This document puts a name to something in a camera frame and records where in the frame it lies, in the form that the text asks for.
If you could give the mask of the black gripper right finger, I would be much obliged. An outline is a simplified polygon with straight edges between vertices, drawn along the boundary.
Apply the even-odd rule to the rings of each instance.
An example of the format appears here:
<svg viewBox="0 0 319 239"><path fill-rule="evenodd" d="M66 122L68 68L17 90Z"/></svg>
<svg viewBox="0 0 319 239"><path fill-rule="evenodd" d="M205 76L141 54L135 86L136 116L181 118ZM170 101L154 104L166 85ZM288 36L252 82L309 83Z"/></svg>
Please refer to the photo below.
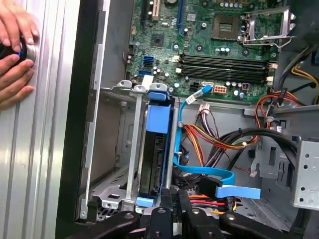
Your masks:
<svg viewBox="0 0 319 239"><path fill-rule="evenodd" d="M280 231L236 212L226 212L218 219L191 205L186 190L179 190L183 239L292 239Z"/></svg>

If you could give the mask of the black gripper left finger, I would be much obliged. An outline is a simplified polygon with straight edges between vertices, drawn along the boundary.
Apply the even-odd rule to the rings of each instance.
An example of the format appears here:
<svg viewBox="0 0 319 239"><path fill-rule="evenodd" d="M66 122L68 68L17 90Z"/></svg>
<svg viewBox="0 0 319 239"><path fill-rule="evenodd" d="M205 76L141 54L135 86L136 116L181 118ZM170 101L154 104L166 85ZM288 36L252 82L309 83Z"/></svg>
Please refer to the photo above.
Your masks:
<svg viewBox="0 0 319 239"><path fill-rule="evenodd" d="M173 206L171 191L163 189L160 206L142 216L122 211L100 223L70 235L69 239L172 239Z"/></svg>

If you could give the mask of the person's right hand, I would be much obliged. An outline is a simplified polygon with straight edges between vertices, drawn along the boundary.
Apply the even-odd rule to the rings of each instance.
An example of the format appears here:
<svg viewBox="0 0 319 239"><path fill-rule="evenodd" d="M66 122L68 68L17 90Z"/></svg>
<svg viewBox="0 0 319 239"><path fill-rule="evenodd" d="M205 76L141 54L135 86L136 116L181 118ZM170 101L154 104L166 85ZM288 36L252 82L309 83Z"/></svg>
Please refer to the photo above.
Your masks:
<svg viewBox="0 0 319 239"><path fill-rule="evenodd" d="M32 60L16 63L19 56L9 55L0 61L0 110L4 111L30 95L34 87L28 82L34 74Z"/></svg>

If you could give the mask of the person's left hand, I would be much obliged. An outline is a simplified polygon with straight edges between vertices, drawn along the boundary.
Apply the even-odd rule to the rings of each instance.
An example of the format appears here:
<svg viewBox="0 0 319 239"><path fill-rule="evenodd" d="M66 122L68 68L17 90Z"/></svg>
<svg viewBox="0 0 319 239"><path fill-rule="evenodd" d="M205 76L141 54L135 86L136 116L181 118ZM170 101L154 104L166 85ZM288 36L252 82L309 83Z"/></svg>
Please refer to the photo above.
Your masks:
<svg viewBox="0 0 319 239"><path fill-rule="evenodd" d="M0 2L0 41L4 46L20 51L20 39L35 43L39 31L32 15L13 0Z"/></svg>

